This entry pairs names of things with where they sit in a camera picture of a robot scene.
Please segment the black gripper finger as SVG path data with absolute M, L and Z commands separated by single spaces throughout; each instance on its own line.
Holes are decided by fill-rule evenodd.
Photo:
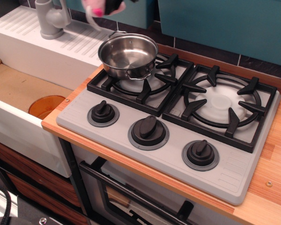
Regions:
M 123 0 L 106 0 L 105 1 L 105 15 L 117 14 L 124 10 Z

